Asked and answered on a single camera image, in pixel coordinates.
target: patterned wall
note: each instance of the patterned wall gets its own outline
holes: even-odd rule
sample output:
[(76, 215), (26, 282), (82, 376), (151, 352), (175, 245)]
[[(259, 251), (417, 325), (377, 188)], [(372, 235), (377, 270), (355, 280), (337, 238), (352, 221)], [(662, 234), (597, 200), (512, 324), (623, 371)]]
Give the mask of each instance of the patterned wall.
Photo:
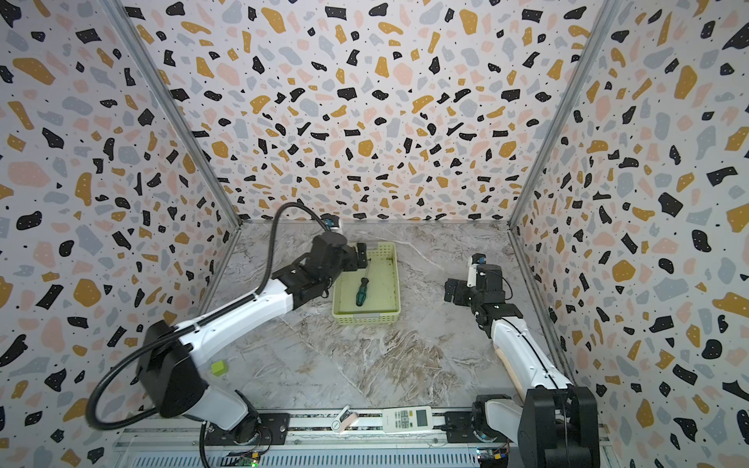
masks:
[[(196, 311), (230, 225), (98, 3), (0, 14), (0, 466), (102, 466), (90, 391)], [(133, 375), (107, 420), (148, 407)]]
[(622, 3), (518, 226), (623, 466), (749, 466), (747, 46), (746, 3)]
[(599, 2), (125, 4), (244, 219), (502, 219)]

